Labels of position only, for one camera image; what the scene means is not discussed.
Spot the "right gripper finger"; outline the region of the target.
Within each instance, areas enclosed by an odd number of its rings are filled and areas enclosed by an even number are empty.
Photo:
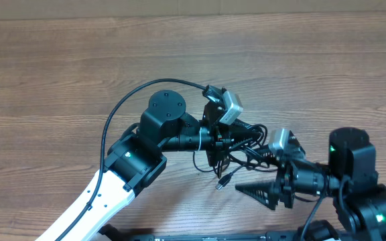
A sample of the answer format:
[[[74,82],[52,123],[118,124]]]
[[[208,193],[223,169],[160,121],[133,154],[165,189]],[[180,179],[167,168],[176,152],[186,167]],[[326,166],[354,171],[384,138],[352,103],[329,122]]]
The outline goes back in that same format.
[[[275,210],[278,205],[279,192],[275,192],[273,181],[236,184],[235,189],[257,200],[270,210]]]
[[[254,160],[256,160],[260,165],[264,164],[265,166],[278,166],[279,161],[277,160],[277,157],[266,148],[261,149],[253,149],[252,154]]]

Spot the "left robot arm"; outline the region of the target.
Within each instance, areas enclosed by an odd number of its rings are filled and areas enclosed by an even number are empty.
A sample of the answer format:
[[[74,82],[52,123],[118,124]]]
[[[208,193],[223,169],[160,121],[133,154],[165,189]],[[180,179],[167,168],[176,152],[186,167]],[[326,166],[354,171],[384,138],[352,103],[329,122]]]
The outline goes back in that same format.
[[[230,152],[250,151],[267,136],[265,128],[238,119],[243,107],[236,94],[217,90],[205,109],[210,115],[197,120],[177,92],[153,94],[139,122],[112,144],[84,191],[39,239],[92,240],[163,172],[166,151],[206,151],[219,173]]]

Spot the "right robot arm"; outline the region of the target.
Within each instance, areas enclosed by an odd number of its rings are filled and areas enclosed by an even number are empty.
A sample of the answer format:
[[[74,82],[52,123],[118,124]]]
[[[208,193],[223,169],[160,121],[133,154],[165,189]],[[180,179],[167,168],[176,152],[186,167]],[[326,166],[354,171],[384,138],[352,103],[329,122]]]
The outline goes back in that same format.
[[[236,190],[270,210],[292,208],[297,193],[330,197],[338,220],[353,240],[386,240],[386,186],[378,182],[376,149],[366,131],[342,127],[329,135],[328,162],[306,160],[295,135],[273,131],[267,145],[277,166],[274,181],[243,183]]]

